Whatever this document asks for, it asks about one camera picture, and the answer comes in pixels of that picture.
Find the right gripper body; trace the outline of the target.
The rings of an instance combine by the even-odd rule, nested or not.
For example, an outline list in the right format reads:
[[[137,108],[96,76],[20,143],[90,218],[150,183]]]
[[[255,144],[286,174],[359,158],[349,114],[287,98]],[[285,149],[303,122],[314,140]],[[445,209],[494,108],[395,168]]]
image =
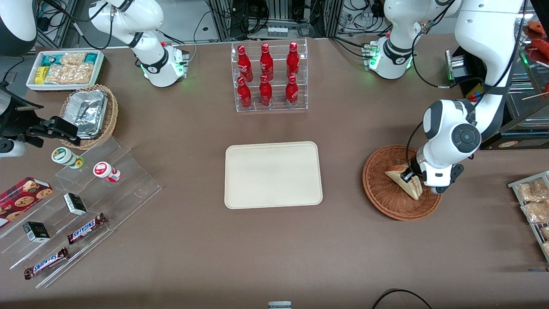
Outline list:
[[[24,134],[27,130],[24,112],[19,108],[26,107],[24,101],[7,90],[6,85],[0,87],[0,129],[1,135],[10,137]]]

